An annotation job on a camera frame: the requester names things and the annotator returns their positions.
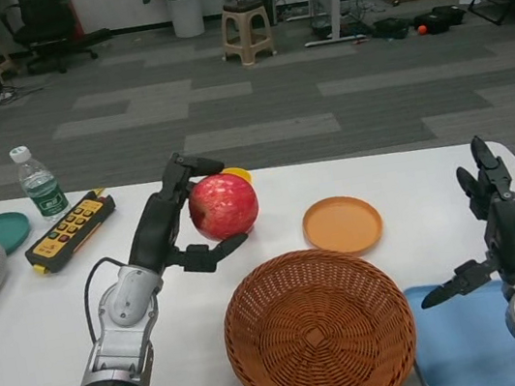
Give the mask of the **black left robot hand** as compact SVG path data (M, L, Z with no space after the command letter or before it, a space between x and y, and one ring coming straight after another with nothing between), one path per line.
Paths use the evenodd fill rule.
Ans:
M214 249L207 245L189 245L185 250L175 246L180 213L195 184L193 177L219 174L224 163L213 159L174 153L162 176L162 187L152 193L141 214L131 247L129 264L163 274L167 267L180 266L187 272L214 273L217 264L236 251L247 239L247 233L230 236Z

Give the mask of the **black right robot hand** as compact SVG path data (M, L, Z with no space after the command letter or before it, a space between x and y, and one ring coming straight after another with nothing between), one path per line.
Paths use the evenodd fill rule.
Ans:
M502 158L495 156L479 136L471 140L470 148L477 175L472 176L463 167L458 167L457 181L470 200L473 215L487 223L484 231L486 259L479 263L469 260L458 266L448 282L426 295L421 303L424 309L454 296L470 294L487 283L494 272L503 282L515 283L515 192L510 189L512 177Z

